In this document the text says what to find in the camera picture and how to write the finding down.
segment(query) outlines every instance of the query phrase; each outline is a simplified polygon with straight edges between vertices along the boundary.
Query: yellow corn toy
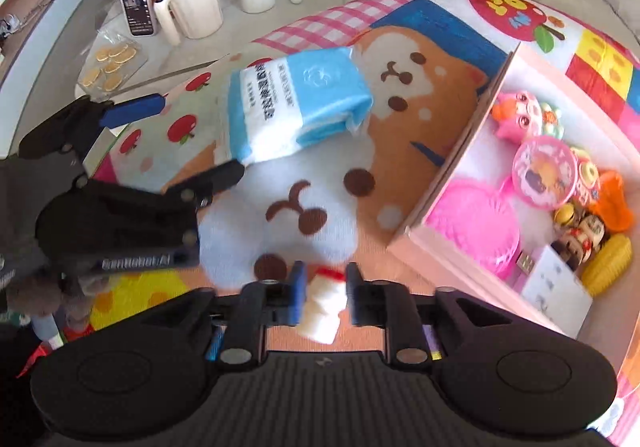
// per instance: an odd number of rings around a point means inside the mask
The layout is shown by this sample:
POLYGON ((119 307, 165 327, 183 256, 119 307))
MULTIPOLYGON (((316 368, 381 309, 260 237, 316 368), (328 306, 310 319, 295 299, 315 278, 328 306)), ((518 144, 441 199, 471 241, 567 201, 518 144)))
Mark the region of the yellow corn toy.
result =
POLYGON ((631 264, 633 248, 625 234, 614 234, 584 269, 582 284, 591 297, 603 293, 631 264))

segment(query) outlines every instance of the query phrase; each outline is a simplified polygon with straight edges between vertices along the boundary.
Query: yellow patch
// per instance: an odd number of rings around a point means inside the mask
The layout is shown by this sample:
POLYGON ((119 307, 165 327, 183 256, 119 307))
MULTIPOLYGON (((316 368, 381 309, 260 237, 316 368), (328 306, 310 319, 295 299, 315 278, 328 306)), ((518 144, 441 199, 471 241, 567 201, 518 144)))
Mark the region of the yellow patch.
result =
POLYGON ((626 100, 634 66, 622 53, 590 30, 582 33, 575 55, 591 66, 613 90, 626 100))
POLYGON ((91 325, 100 330, 188 290, 175 271, 123 275, 112 291, 96 298, 91 325))

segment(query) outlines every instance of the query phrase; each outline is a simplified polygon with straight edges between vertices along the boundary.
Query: orange plastic toy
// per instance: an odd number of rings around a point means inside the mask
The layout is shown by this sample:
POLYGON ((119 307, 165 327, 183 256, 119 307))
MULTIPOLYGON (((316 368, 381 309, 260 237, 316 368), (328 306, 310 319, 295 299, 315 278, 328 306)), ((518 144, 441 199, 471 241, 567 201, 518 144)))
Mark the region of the orange plastic toy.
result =
POLYGON ((634 215, 626 204, 624 190, 625 182, 619 173, 600 173, 600 196, 588 208, 602 219, 610 232, 625 232, 634 224, 634 215))

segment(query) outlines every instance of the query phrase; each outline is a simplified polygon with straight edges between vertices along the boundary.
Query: cookie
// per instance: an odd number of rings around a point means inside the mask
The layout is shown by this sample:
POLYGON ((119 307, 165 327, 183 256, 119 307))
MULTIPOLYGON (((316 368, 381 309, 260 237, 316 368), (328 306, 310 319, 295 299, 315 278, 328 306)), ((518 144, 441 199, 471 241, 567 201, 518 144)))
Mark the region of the cookie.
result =
POLYGON ((95 53, 95 59, 97 61, 106 61, 109 58, 109 52, 113 49, 113 46, 103 46, 98 52, 95 53))
POLYGON ((117 64, 124 64, 126 63, 128 60, 133 59, 134 55, 136 55, 136 53, 138 53, 138 51, 133 48, 132 46, 129 46, 124 52, 122 52, 120 55, 116 55, 113 58, 113 62, 117 63, 117 64))
POLYGON ((107 66, 103 68, 105 73, 113 73, 114 71, 120 69, 122 63, 111 61, 107 66))
POLYGON ((120 84, 122 84, 122 75, 120 75, 119 73, 114 73, 113 75, 107 77, 107 80, 102 85, 102 88, 106 92, 112 92, 115 88, 120 86, 120 84))
POLYGON ((117 44, 116 46, 112 47, 109 50, 109 57, 115 57, 116 55, 120 55, 128 47, 129 47, 129 45, 127 43, 125 43, 125 42, 121 42, 120 44, 117 44))
POLYGON ((80 84, 85 88, 88 88, 98 80, 100 73, 100 68, 91 68, 86 74, 84 74, 84 77, 82 77, 80 84))

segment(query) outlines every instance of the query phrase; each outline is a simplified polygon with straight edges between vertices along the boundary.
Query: cartoon blanket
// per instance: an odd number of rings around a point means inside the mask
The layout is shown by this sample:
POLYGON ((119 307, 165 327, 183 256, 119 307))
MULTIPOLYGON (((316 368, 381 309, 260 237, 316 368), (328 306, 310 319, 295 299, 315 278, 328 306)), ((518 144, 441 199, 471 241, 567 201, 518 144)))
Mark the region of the cartoon blanket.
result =
MULTIPOLYGON (((192 287, 226 293, 283 279, 297 259, 334 267, 357 261, 368 279, 429 293, 430 283, 386 253, 386 244, 460 136, 478 90, 521 42, 565 72, 640 149, 640 63, 602 32, 529 0, 356 0, 220 59, 170 91, 162 114, 121 134, 97 178, 161 191, 213 166, 233 69, 352 44, 375 101, 361 135, 248 168, 201 214, 202 266, 124 277, 98 297, 92 324, 106 326, 192 287)), ((322 349, 291 330, 271 331, 269 346, 322 349)), ((328 349, 381 347, 380 331, 343 322, 328 349)))

